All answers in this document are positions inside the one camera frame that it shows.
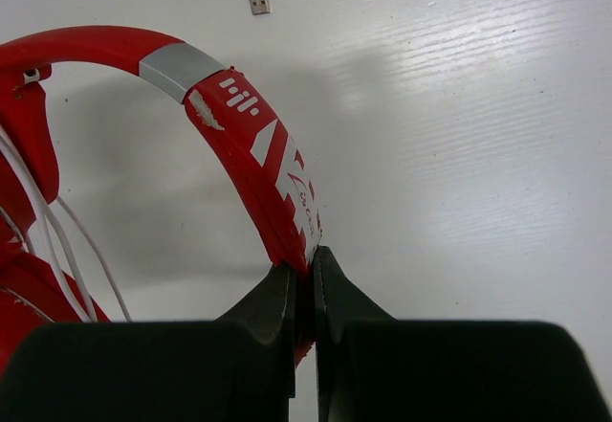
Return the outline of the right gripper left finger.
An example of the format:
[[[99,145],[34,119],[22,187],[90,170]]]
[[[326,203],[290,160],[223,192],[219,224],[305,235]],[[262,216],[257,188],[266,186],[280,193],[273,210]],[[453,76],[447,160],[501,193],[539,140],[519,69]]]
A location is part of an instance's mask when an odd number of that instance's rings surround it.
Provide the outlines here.
[[[296,275],[274,267],[214,321],[57,322],[1,378],[5,421],[285,421]]]

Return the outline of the red headphones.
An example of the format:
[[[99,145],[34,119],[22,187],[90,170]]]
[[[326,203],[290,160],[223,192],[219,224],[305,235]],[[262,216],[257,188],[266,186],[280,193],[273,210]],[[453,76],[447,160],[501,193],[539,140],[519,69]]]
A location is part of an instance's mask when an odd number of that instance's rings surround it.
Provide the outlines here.
[[[313,184],[287,128],[232,67],[154,31],[78,26],[1,47],[1,359],[48,322],[102,322],[53,205],[59,170],[42,81],[60,62],[96,63],[137,76],[180,103],[233,182],[269,258],[307,276],[321,239]]]

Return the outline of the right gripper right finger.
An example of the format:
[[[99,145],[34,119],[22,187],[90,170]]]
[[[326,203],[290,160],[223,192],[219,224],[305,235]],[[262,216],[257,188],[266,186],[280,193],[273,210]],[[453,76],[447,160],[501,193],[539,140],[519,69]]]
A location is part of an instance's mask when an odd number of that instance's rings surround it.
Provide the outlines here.
[[[322,421],[607,421],[585,355],[562,327],[533,321],[397,320],[313,259]]]

